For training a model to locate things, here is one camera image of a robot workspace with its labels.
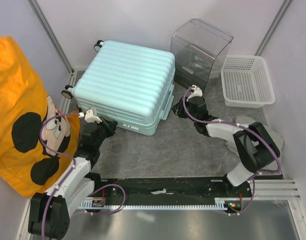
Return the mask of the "light blue hard suitcase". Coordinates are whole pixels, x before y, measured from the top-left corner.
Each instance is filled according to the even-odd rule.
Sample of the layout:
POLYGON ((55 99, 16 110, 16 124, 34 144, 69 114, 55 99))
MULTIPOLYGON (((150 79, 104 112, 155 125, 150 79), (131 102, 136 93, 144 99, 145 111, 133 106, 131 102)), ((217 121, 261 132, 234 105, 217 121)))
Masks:
POLYGON ((174 54, 113 40, 97 41, 94 50, 82 77, 62 95, 120 128, 154 135, 174 99, 174 54))

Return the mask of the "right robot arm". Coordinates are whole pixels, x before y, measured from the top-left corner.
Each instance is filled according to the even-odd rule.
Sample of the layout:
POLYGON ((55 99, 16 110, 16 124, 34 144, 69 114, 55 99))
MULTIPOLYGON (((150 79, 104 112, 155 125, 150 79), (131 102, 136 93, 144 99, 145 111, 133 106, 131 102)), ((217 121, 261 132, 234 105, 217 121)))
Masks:
POLYGON ((242 125, 223 121, 209 114, 205 99, 200 96, 182 97, 171 109, 179 118, 192 120, 198 133, 223 139, 236 148, 240 163, 226 174, 222 184, 228 197, 235 196, 242 183, 280 157, 279 148, 260 122, 242 125))

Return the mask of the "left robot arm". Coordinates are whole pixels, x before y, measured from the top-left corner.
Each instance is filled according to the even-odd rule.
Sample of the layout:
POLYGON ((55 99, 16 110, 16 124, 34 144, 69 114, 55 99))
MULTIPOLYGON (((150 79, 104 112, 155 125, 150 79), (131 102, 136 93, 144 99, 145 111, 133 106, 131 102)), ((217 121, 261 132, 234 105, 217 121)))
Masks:
POLYGON ((35 236, 61 240, 73 213, 90 196, 102 192, 101 178, 91 169, 96 164, 103 141, 115 134, 116 121, 86 123, 73 161, 62 176, 45 193, 35 194, 30 203, 28 232, 35 236))

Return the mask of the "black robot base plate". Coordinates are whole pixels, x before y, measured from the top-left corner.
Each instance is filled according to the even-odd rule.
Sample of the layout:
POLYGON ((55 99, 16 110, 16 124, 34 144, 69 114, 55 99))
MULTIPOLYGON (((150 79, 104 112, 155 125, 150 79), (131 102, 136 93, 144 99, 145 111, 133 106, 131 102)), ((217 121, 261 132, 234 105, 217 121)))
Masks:
MULTIPOLYGON (((225 212, 242 210, 243 200, 252 197, 252 185, 248 182, 234 187, 223 177, 162 177, 162 178, 109 178, 96 187, 94 200, 122 206, 124 203, 195 203, 213 204, 215 199, 227 203, 240 203, 229 207, 225 212)), ((86 210, 89 213, 110 212, 113 210, 86 210)))

